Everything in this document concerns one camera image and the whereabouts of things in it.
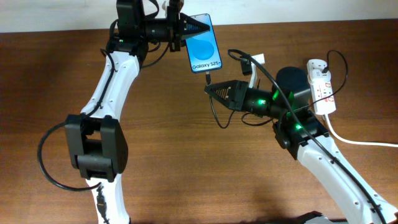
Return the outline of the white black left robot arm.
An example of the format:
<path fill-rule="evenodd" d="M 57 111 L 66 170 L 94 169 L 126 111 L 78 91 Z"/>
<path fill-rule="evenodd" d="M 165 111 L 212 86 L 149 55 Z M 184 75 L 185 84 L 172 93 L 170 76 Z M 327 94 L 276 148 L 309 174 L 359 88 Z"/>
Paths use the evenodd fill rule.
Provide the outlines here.
<path fill-rule="evenodd" d="M 180 10 L 183 1 L 169 1 L 166 15 L 145 14 L 142 1 L 117 1 L 118 18 L 109 28 L 102 54 L 103 74 L 79 115 L 68 115 L 65 132 L 72 167 L 79 170 L 95 201 L 99 223 L 130 223 L 124 205 L 122 173 L 128 146 L 120 125 L 129 89 L 149 52 L 149 44 L 166 43 L 179 51 L 187 38 L 205 33 L 210 26 Z"/>

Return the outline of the blue Galaxy smartphone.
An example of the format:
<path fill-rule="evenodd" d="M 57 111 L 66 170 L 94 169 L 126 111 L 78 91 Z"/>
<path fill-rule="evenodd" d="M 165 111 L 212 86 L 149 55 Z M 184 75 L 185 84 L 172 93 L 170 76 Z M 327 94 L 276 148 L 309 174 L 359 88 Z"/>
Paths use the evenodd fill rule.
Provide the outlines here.
<path fill-rule="evenodd" d="M 186 40 L 191 71 L 193 73 L 201 73 L 221 69 L 221 56 L 210 15 L 199 14 L 192 17 L 209 25 L 210 30 Z"/>

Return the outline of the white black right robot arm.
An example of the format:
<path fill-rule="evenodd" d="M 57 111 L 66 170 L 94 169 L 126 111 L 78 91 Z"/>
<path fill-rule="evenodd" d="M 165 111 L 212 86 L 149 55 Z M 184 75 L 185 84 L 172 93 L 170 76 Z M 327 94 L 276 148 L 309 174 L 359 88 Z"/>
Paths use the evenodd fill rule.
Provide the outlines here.
<path fill-rule="evenodd" d="M 207 85 L 205 93 L 230 110 L 276 119 L 272 128 L 279 146 L 318 179 L 349 223 L 397 223 L 397 207 L 358 174 L 307 109 L 311 89 L 302 69 L 280 69 L 271 91 L 230 80 Z"/>

